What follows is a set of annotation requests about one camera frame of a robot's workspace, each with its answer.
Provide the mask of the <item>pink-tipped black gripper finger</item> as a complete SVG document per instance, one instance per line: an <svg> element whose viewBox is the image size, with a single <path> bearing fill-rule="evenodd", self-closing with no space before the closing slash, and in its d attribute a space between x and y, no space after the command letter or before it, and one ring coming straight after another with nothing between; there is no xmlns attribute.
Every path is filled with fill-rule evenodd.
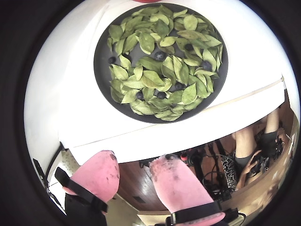
<svg viewBox="0 0 301 226"><path fill-rule="evenodd" d="M55 178L65 191L65 213L72 226L105 226L108 201L117 193L120 172L113 151L102 150L71 177L58 167Z"/></svg>
<svg viewBox="0 0 301 226"><path fill-rule="evenodd" d="M150 163L156 193L171 215L168 226L228 226L221 210L196 175L175 156L160 156Z"/></svg>

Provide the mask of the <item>bare operator hand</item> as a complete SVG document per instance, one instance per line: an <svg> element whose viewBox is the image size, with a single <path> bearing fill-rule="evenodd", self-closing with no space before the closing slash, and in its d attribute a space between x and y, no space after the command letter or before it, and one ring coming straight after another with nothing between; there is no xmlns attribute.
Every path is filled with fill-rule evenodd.
<svg viewBox="0 0 301 226"><path fill-rule="evenodd" d="M261 150L255 152L249 160L249 162L247 163L247 165L243 168L236 186L236 191L243 188L246 185L248 174L251 172L252 168L254 168L258 164L258 155L260 152Z"/></svg>

